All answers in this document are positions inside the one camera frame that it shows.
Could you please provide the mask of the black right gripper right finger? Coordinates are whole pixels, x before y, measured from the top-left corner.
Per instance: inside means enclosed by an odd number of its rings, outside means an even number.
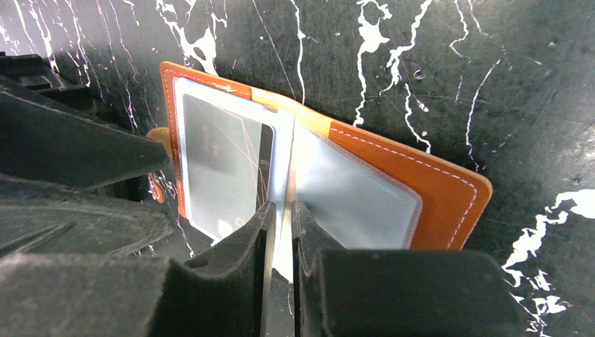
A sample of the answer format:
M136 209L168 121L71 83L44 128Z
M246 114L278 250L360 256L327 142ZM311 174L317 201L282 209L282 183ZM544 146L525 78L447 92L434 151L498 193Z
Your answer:
M346 249L303 201L291 206L297 336L520 336L487 254Z

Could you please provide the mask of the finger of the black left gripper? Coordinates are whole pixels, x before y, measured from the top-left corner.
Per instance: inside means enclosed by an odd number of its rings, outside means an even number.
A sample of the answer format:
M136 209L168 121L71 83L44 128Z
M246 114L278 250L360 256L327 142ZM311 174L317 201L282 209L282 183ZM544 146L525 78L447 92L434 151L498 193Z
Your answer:
M95 188L167 166L156 140L80 117L32 96L1 92L1 173Z
M1 256L129 256L173 233L166 212L55 183L1 177Z

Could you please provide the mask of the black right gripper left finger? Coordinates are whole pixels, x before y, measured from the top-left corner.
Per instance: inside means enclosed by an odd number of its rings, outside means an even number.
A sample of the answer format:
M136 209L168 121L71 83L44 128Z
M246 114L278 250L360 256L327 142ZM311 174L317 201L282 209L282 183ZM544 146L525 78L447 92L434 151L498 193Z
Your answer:
M199 256L11 254L2 336L263 336L276 206Z

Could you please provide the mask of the orange leather card holder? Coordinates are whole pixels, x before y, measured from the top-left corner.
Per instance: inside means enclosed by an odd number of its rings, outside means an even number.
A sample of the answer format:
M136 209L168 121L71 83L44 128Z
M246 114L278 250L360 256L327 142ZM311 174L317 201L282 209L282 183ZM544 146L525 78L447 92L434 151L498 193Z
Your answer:
M275 204L278 222L290 220L284 209L292 201L303 201L346 247L460 249L492 196L490 181L476 172L284 95L173 62L161 63L160 73L168 126L151 130L149 137L160 140L173 158L178 211L188 221L184 94L215 104L240 98L261 106L257 116L274 131L267 200Z

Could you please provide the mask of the thin white credit card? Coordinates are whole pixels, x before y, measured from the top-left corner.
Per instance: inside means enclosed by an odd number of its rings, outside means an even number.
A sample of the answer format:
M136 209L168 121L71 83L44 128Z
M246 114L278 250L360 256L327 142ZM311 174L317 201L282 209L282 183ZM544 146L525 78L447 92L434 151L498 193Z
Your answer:
M210 103L182 97L189 221L219 240L242 227L267 201L274 131L263 108L243 99Z

